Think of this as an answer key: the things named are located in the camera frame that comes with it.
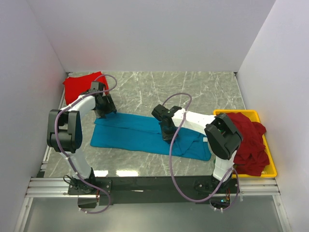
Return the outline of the blue t shirt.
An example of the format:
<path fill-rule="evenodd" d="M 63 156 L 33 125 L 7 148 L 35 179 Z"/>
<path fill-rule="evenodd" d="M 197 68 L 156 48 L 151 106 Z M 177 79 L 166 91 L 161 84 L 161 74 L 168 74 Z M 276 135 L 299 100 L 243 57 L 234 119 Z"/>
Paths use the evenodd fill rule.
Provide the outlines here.
<path fill-rule="evenodd" d="M 210 160 L 211 153 L 205 137 L 201 133 L 181 128 L 173 144 L 172 155 Z M 163 141 L 159 122 L 155 118 L 122 113 L 96 119 L 90 145 L 162 155 L 168 155 L 170 148 Z"/>

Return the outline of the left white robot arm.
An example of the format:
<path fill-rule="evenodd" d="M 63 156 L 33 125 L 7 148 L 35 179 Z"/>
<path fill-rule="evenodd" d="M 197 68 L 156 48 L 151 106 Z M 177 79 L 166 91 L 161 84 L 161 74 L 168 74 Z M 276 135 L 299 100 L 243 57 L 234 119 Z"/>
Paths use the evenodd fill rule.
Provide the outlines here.
<path fill-rule="evenodd" d="M 93 169 L 87 163 L 81 145 L 83 141 L 82 118 L 94 111 L 97 118 L 117 113 L 115 104 L 105 83 L 93 81 L 90 89 L 61 109 L 49 112 L 47 145 L 60 153 L 73 172 L 72 177 L 89 181 Z"/>

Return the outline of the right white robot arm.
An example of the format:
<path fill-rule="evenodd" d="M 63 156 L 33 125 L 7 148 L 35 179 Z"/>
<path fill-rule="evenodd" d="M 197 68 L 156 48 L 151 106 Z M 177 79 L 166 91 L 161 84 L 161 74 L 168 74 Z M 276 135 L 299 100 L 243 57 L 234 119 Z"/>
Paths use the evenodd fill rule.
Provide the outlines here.
<path fill-rule="evenodd" d="M 177 128 L 206 136 L 210 152 L 215 156 L 212 176 L 219 181 L 228 180 L 243 136 L 227 114 L 203 115 L 178 106 L 167 109 L 159 104 L 153 109 L 152 116 L 159 121 L 162 138 L 167 143 L 171 143 Z"/>

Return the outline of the folded red t shirt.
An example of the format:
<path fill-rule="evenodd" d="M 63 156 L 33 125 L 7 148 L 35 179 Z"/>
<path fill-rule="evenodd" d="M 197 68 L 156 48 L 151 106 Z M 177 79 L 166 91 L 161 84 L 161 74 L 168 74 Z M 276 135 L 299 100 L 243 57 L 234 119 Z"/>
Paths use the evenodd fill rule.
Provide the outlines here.
<path fill-rule="evenodd" d="M 100 77 L 102 72 L 94 72 L 88 75 L 84 75 L 81 77 L 68 77 L 63 85 L 65 87 L 65 101 L 66 105 L 74 102 L 79 95 L 83 92 L 86 92 L 90 89 L 91 83 L 95 80 L 103 83 L 106 86 L 106 89 L 109 89 L 108 83 L 106 81 L 106 77 Z"/>

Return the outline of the yellow plastic bin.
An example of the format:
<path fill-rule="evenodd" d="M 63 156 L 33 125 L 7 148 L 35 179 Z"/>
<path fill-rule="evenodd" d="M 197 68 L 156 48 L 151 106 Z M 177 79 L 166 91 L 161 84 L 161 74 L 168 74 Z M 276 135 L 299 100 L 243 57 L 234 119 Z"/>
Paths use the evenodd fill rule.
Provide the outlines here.
<path fill-rule="evenodd" d="M 220 113 L 225 113 L 225 114 L 228 114 L 228 113 L 242 113 L 246 117 L 248 117 L 252 122 L 259 122 L 259 123 L 261 123 L 260 118 L 258 116 L 258 113 L 255 110 L 231 110 L 231 109 L 224 110 L 224 109 L 216 109 L 216 110 L 213 111 L 214 115 L 218 115 Z M 267 141 L 266 141 L 266 138 L 265 138 L 265 134 L 262 136 L 262 138 L 263 138 L 264 145 L 266 146 L 265 151 L 266 151 L 266 153 L 268 155 L 270 164 L 267 165 L 264 168 L 264 170 L 262 171 L 262 174 L 260 176 L 251 176 L 251 175 L 247 175 L 247 174 L 239 174 L 239 177 L 241 177 L 241 178 L 249 178 L 249 177 L 273 178 L 273 177 L 277 176 L 277 171 L 276 171 L 276 168 L 275 168 L 275 165 L 274 165 L 274 162 L 273 162 L 270 150 L 268 148 L 268 144 L 267 144 Z"/>

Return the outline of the black base beam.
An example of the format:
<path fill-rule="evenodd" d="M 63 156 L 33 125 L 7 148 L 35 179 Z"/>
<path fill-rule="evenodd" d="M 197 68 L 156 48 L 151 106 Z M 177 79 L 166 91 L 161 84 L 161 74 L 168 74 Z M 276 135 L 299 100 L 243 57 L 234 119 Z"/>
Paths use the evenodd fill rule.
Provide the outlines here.
<path fill-rule="evenodd" d="M 135 203 L 183 203 L 194 202 L 227 207 L 230 195 L 239 192 L 239 183 L 228 178 L 220 183 L 214 177 L 169 176 L 155 177 L 91 177 L 89 185 L 69 176 L 63 178 L 69 185 L 68 195 L 78 198 L 81 209 L 96 206 Z"/>

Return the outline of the dark red t shirt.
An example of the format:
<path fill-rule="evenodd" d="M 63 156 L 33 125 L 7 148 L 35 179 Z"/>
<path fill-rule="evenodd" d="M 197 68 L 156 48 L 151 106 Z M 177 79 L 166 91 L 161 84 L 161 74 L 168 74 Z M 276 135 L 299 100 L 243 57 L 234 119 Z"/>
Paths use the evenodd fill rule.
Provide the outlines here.
<path fill-rule="evenodd" d="M 252 122 L 242 113 L 227 115 L 243 136 L 234 158 L 238 174 L 260 176 L 264 168 L 270 164 L 262 138 L 266 128 L 259 122 Z"/>

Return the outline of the aluminium frame rail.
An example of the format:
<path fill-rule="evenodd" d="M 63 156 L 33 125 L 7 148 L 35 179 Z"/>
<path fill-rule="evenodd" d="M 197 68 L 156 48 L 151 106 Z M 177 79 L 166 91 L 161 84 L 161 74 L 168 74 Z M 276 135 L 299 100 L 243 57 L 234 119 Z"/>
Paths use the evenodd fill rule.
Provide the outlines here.
<path fill-rule="evenodd" d="M 273 196 L 280 195 L 275 179 L 240 178 L 240 195 L 242 196 Z M 70 197 L 69 185 L 61 178 L 31 178 L 26 197 L 58 198 Z"/>

